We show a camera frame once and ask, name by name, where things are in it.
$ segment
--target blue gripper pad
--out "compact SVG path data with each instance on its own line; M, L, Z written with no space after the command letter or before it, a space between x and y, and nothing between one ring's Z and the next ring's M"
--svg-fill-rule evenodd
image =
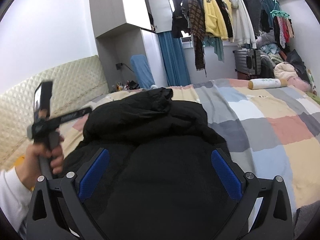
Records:
M104 149L80 181L78 197L81 202L92 196L109 162L109 151Z
M230 198L240 201L242 198L241 182L217 150L211 154L211 164Z

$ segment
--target brown plaid scarf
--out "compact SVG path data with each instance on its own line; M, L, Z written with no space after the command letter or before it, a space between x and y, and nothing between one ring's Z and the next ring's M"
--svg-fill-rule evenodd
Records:
M188 0L191 34L193 34L196 69L204 70L204 50L202 41L205 36L204 15L198 0Z

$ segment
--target bed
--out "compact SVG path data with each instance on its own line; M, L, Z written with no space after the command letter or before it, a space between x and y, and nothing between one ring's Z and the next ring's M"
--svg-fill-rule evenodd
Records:
M25 127L32 122L33 91L41 80L55 79L54 114L83 106L96 108L141 91L108 94L97 56L67 63L45 73L0 96L1 114L8 117L0 127L3 135L0 138L2 168L12 166L29 143ZM249 90L247 87L248 81L219 79L171 88L173 100L202 104L209 127L225 138L232 160L244 172L251 171L259 178L273 179L276 175L284 178L297 237L319 208L320 106L295 87L264 90ZM83 117L61 126L61 133L65 136L62 145L65 156L83 139L86 119ZM259 205L258 199L249 224L252 224ZM300 221L295 219L297 209ZM301 215L305 213L309 217L302 220Z

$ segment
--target silver suitcase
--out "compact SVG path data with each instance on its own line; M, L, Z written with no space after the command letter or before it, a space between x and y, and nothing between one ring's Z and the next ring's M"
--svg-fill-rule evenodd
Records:
M261 55L259 50L237 49L233 53L236 59L236 71L254 76L261 74Z

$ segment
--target quilted headboard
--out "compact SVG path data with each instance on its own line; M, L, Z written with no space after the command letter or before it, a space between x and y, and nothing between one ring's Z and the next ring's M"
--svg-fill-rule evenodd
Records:
M26 128L33 122L33 97L43 80L54 80L51 115L82 107L108 93L108 84L97 55L45 70L0 95L0 168L8 169L23 154Z

